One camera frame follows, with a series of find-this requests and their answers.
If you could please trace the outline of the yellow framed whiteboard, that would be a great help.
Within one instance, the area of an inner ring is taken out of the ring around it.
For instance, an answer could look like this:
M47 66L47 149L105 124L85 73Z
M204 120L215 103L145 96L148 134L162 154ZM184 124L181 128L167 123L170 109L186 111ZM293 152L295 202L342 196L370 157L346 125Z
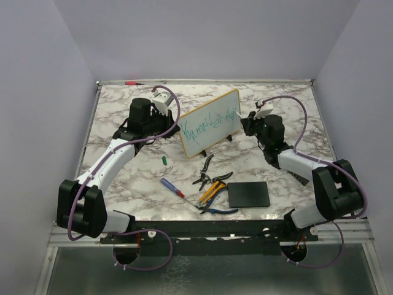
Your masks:
M239 90L233 89L180 117L180 139L186 158L226 139L241 129Z

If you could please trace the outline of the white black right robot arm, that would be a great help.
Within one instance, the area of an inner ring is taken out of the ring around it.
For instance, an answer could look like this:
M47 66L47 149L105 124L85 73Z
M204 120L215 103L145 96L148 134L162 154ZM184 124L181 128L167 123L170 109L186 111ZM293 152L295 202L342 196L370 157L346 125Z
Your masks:
M313 183L314 202L286 214L289 221L282 225L286 239L296 240L308 226L366 209L366 197L347 160L330 162L294 151L284 141L285 127L280 116L257 117L253 111L240 122L245 135L256 137L269 165L289 172L305 184Z

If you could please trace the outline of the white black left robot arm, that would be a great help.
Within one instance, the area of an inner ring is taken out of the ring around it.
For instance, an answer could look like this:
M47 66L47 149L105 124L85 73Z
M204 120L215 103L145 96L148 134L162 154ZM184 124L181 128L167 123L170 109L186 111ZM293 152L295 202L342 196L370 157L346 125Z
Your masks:
M176 97L154 92L152 100L135 98L128 117L114 132L104 154L75 180L64 180L58 191L56 224L79 238L113 233L121 242L135 237L134 217L106 208L104 195L121 169L149 141L170 138L180 130L169 106Z

